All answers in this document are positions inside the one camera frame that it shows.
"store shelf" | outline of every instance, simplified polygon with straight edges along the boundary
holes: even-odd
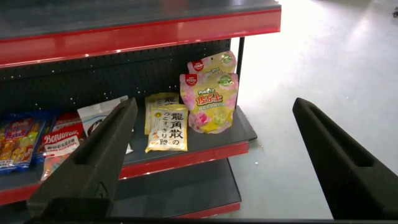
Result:
[[[280,30],[274,0],[0,3],[0,68]]]
[[[222,159],[119,181],[111,216],[205,218],[239,210],[240,201],[228,159]],[[2,221],[27,220],[28,211],[19,207],[0,207]]]
[[[145,153],[144,109],[139,112],[132,141],[134,152],[126,155],[121,179],[152,174],[247,153],[250,139],[257,138],[240,107],[234,112],[233,126],[220,134],[200,134],[188,129],[188,152]],[[42,165],[27,172],[0,176],[0,205],[26,200],[39,187]]]

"packaged food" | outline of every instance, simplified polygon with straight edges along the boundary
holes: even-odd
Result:
[[[127,96],[122,96],[113,100],[97,103],[95,105],[86,106],[77,110],[83,128],[88,136],[101,124],[101,122],[109,115],[112,110],[117,107],[120,102],[127,100]],[[132,152],[130,144],[127,146],[126,154]]]
[[[189,126],[212,134],[231,127],[238,86],[235,73],[180,75],[181,97],[190,111]]]
[[[81,119],[77,112],[62,113],[56,120],[52,131],[58,131],[61,128],[81,123]]]
[[[0,173],[26,170],[39,146],[45,114],[9,114],[0,125]]]
[[[232,51],[218,53],[205,57],[196,62],[188,63],[189,73],[233,73],[235,72],[236,58]]]
[[[178,93],[157,93],[145,97],[145,134],[150,133],[150,109],[153,106],[178,104]]]
[[[187,151],[187,116],[185,105],[153,106],[150,110],[149,151]]]
[[[45,135],[45,134],[48,134],[49,132],[51,132],[53,125],[55,124],[55,120],[57,118],[58,112],[57,111],[41,111],[41,113],[46,114],[46,116],[45,116],[46,122],[45,122],[45,126],[43,129],[43,135]],[[44,153],[44,144],[42,141],[39,141],[39,146],[38,146],[37,150],[34,152],[32,162],[34,164],[44,162],[43,153]]]
[[[77,123],[43,136],[45,159],[41,180],[47,179],[79,147],[83,133],[82,123]]]

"pink snack pouch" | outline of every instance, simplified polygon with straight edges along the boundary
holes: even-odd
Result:
[[[188,125],[211,134],[231,127],[238,86],[235,73],[180,75],[181,97],[190,111]]]

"gray floor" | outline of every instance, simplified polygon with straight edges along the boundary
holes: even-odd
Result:
[[[243,202],[219,217],[332,218],[294,120],[296,97],[398,174],[398,1],[281,3],[281,33],[246,38],[238,104],[258,140],[230,159]]]

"pegboard backpanel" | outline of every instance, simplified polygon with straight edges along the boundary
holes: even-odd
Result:
[[[78,108],[123,95],[179,92],[187,63],[230,48],[230,39],[0,70],[0,114]]]

